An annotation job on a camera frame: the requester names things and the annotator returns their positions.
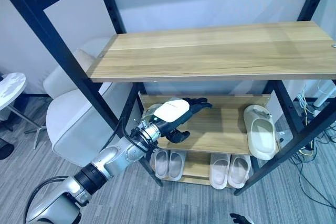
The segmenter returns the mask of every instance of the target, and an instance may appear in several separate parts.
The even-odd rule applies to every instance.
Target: chair cushion
[[[55,144],[66,125],[83,107],[90,107],[89,101],[79,89],[72,90],[54,99],[47,111],[47,130],[50,141]]]
[[[78,61],[78,63],[80,64],[80,66],[82,67],[84,71],[87,71],[95,60],[94,56],[89,55],[87,52],[85,52],[84,50],[80,48],[76,49],[73,56]]]

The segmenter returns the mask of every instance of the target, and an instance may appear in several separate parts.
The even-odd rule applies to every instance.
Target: white slipper
[[[181,179],[186,153],[185,151],[170,151],[168,177],[171,180],[178,181]]]
[[[272,115],[259,105],[250,105],[244,110],[248,148],[253,156],[270,160],[276,153]]]
[[[242,188],[248,179],[251,159],[247,155],[232,155],[229,168],[228,183],[234,188]]]
[[[210,184],[213,188],[224,189],[230,166],[230,154],[212,153],[210,161]]]
[[[155,175],[159,179],[167,177],[168,174],[168,163],[169,163],[169,151],[168,150],[158,150],[154,153],[155,155]]]

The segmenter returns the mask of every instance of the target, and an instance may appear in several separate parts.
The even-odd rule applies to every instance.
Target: white chair
[[[108,41],[109,38],[94,39],[80,48],[97,57]],[[44,81],[44,88],[54,99],[48,107],[46,119],[52,150],[76,165],[87,165],[99,153],[113,130],[60,66]],[[131,83],[103,83],[99,89],[99,93],[118,118],[131,88]],[[133,119],[140,118],[136,102],[126,130],[136,126]]]

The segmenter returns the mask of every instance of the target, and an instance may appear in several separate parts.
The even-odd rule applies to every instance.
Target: shoe rack
[[[155,103],[164,103],[171,97],[206,97],[213,105],[203,109],[185,124],[180,131],[191,135],[182,143],[174,144],[165,137],[158,140],[162,149],[187,151],[183,176],[178,182],[210,185],[209,165],[211,153],[251,155],[243,119],[244,108],[251,104],[266,106],[270,95],[141,95],[144,110]]]

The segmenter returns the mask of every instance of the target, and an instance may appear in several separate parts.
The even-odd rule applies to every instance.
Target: silver robot arm segment
[[[160,136],[166,136],[174,143],[185,140],[189,132],[181,133],[176,128],[206,107],[211,107],[211,104],[205,98],[173,98],[164,103],[149,123],[142,121],[130,136],[108,145],[75,176],[61,182],[28,212],[27,223],[78,224],[81,213],[77,205],[87,205],[92,195],[108,180],[152,150]]]

